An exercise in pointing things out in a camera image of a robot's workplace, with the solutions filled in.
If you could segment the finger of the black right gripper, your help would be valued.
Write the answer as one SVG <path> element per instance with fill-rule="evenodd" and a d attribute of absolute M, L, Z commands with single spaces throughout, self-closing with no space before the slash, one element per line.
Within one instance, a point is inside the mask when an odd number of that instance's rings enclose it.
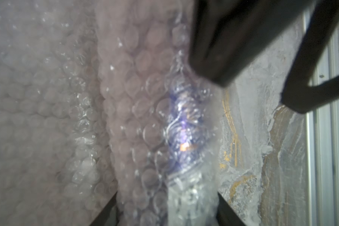
<path fill-rule="evenodd" d="M 339 99 L 339 75 L 320 85 L 310 86 L 324 49 L 339 23 L 339 1 L 320 1 L 285 81 L 281 102 L 305 114 Z"/>
<path fill-rule="evenodd" d="M 314 1 L 194 1 L 189 64 L 225 87 Z"/>

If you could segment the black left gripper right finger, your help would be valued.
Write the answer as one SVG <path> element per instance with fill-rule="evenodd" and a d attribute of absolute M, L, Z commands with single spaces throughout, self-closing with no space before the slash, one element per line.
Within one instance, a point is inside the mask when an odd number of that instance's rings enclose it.
<path fill-rule="evenodd" d="M 219 204 L 216 220 L 219 226 L 246 226 L 235 211 L 226 202 L 223 196 L 218 193 Z"/>

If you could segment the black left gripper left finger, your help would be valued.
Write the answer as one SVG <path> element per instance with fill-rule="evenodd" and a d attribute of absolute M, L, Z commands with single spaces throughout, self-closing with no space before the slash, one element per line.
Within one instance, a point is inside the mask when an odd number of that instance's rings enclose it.
<path fill-rule="evenodd" d="M 89 226 L 117 226 L 119 209 L 116 201 L 117 192 Z"/>

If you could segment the dark purple bottle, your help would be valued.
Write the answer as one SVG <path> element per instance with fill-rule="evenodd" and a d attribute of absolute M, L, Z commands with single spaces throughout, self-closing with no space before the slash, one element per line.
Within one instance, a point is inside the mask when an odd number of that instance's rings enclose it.
<path fill-rule="evenodd" d="M 169 115 L 165 140 L 173 165 L 166 172 L 170 226 L 215 226 L 218 210 L 218 89 L 198 76 L 183 50 L 166 76 Z"/>

